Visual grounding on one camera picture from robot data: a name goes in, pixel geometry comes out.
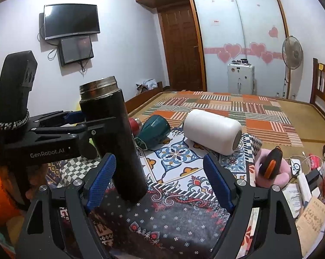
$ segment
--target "black and orange tool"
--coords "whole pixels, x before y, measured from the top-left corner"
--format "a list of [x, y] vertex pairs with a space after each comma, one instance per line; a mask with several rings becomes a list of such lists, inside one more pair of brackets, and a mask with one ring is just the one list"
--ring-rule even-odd
[[261, 164], [259, 174], [266, 179], [274, 179], [279, 174], [281, 161], [282, 151], [279, 146], [276, 146], [273, 150], [271, 150]]

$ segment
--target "green cup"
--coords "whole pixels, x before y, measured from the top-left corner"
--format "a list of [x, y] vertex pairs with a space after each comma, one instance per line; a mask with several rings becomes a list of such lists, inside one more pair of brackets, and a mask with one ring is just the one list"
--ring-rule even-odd
[[171, 127], [164, 117], [152, 115], [143, 124], [140, 133], [135, 137], [135, 141], [142, 150], [153, 149], [166, 139], [170, 131]]

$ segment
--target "television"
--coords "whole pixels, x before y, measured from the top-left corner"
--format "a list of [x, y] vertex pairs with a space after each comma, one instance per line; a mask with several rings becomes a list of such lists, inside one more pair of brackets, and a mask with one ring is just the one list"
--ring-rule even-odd
[[94, 57], [90, 36], [61, 38], [58, 43], [61, 65]]
[[44, 6], [45, 40], [100, 33], [98, 9], [88, 4]]

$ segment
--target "brown paper card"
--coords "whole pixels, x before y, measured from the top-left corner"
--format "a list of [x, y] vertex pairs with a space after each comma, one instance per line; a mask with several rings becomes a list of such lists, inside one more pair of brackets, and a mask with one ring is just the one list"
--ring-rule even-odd
[[314, 244], [325, 221], [325, 205], [312, 197], [296, 222], [303, 257]]

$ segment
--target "black thermos bottle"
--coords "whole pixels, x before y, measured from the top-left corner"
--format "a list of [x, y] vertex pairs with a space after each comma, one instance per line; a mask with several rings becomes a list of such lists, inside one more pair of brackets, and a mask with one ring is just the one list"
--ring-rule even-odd
[[138, 202], [147, 192], [148, 184], [138, 156], [128, 121], [122, 90], [114, 76], [80, 86], [80, 107], [86, 121], [116, 117], [119, 130], [114, 134], [97, 135], [93, 142], [101, 156], [112, 153], [117, 167], [114, 185], [124, 200]]

